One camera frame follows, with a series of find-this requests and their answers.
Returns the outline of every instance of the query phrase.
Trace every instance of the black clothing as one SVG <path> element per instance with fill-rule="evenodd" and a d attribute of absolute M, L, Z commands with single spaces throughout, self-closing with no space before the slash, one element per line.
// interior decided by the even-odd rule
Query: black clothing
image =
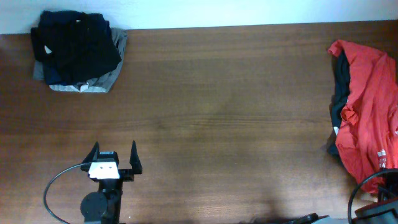
<path fill-rule="evenodd" d="M 44 11 L 31 37 L 36 60 L 49 67 L 44 69 L 49 71 L 45 73 L 49 85 L 99 78 L 121 61 L 110 38 L 109 22 L 101 14 Z M 52 52 L 48 54 L 44 46 Z"/>
<path fill-rule="evenodd" d="M 333 127 L 340 128 L 341 110 L 347 104 L 349 95 L 349 63 L 346 54 L 342 51 L 338 57 L 335 67 L 335 99 L 331 108 L 331 124 Z M 335 144 L 328 149 L 329 154 L 338 156 L 338 150 Z"/>

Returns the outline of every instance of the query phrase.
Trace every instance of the pile of clothes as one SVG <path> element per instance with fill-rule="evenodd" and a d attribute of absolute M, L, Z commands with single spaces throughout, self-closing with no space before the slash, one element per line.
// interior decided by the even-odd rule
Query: pile of clothes
<path fill-rule="evenodd" d="M 33 78 L 55 91 L 107 93 L 120 74 L 127 33 L 101 14 L 44 11 L 30 34 Z"/>
<path fill-rule="evenodd" d="M 358 183 L 382 169 L 398 168 L 398 87 L 396 63 L 385 52 L 337 40 L 338 57 L 331 110 L 336 142 L 328 152 L 341 158 Z M 382 178 L 363 186 L 377 193 Z"/>

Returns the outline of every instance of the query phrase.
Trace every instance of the red shirt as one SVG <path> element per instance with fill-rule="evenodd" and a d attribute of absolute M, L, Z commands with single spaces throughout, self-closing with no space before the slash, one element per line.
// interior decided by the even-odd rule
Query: red shirt
<path fill-rule="evenodd" d="M 349 62 L 350 94 L 341 117 L 336 146 L 347 171 L 358 183 L 380 168 L 398 168 L 398 87 L 396 63 L 385 52 L 337 40 L 329 53 L 344 50 Z M 363 190 L 377 193 L 381 178 Z"/>

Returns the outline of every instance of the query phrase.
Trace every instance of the wood grain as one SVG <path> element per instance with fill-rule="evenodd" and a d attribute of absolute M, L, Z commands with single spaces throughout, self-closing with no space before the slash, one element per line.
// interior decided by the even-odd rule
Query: wood grain
<path fill-rule="evenodd" d="M 56 223 L 47 182 L 95 141 L 144 173 L 124 185 L 121 221 L 237 223 L 345 217 L 354 181 L 326 153 L 336 39 L 398 58 L 398 22 L 131 30 L 109 94 L 58 93 L 31 79 L 29 35 L 0 36 L 0 219 Z M 81 223 L 97 185 L 79 170 L 49 205 Z"/>

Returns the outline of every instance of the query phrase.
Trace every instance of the black cable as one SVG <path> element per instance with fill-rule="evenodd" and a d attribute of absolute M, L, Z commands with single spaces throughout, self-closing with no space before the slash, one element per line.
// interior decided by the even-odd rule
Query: black cable
<path fill-rule="evenodd" d="M 355 189 L 353 190 L 353 193 L 351 194 L 351 197 L 349 198 L 349 201 L 348 201 L 348 223 L 349 224 L 353 224 L 353 218 L 351 217 L 351 209 L 352 209 L 352 206 L 353 206 L 353 202 L 354 202 L 354 198 L 355 198 L 356 193 L 360 190 L 360 188 L 364 184 L 369 182 L 374 177 L 378 177 L 380 175 L 389 174 L 389 173 L 398 173 L 398 169 L 385 169 L 385 170 L 379 171 L 377 173 L 374 173 L 374 174 L 370 175 L 369 177 L 367 177 L 366 179 L 364 179 L 360 184 L 358 184 L 355 187 Z"/>
<path fill-rule="evenodd" d="M 46 199 L 46 198 L 47 198 L 47 192 L 49 191 L 49 188 L 50 188 L 52 182 L 54 182 L 54 181 L 55 181 L 58 177 L 60 177 L 62 174 L 64 174 L 65 172 L 68 172 L 68 171 L 70 171 L 70 170 L 72 170 L 72 169 L 74 169 L 74 168 L 81 167 L 81 166 L 84 166 L 84 165 L 89 165 L 89 164 L 90 164 L 89 162 L 88 162 L 88 163 L 84 163 L 84 164 L 77 164 L 77 165 L 74 165 L 74 166 L 71 166 L 71 167 L 65 169 L 65 170 L 62 171 L 61 173 L 57 174 L 52 180 L 50 180 L 50 182 L 49 182 L 49 183 L 47 184 L 47 186 L 45 187 L 44 194 L 43 194 L 43 203 L 44 203 L 45 209 L 47 209 L 47 211 L 49 212 L 49 214 L 50 214 L 51 216 L 53 216 L 55 219 L 57 219 L 58 221 L 60 221 L 60 222 L 62 222 L 62 223 L 64 223 L 64 224 L 70 224 L 70 223 L 68 223 L 67 221 L 61 219 L 61 218 L 58 217 L 56 214 L 54 214 L 54 213 L 51 211 L 51 209 L 49 208 L 49 205 L 47 205 L 47 199 Z"/>

